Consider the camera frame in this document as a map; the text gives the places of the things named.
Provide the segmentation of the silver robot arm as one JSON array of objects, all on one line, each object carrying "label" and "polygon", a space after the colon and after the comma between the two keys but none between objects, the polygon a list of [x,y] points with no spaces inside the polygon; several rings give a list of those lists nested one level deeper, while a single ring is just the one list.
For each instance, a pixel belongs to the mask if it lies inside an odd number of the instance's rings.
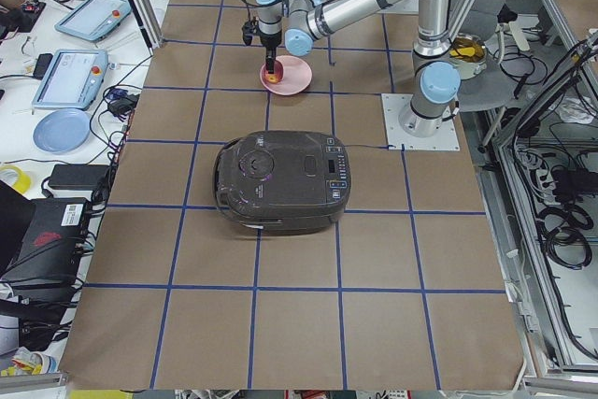
[{"label": "silver robot arm", "polygon": [[[293,57],[308,55],[316,41],[333,35],[358,21],[387,10],[403,0],[255,0],[248,6],[249,18],[243,39],[249,44],[257,36],[265,49],[260,78],[266,87],[277,86],[287,70],[277,56],[279,46]],[[413,65],[418,89],[401,125],[416,136],[432,135],[445,107],[458,90],[437,93],[429,80],[455,76],[449,66],[450,0],[418,0],[418,38],[413,46]]]}]

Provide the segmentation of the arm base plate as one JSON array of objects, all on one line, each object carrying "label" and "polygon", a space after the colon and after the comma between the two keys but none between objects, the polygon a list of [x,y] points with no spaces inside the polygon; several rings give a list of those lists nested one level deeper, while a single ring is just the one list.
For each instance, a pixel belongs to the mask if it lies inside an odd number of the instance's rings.
[{"label": "arm base plate", "polygon": [[449,105],[439,118],[424,119],[411,107],[413,95],[383,93],[382,112],[390,150],[459,151],[454,116]]}]

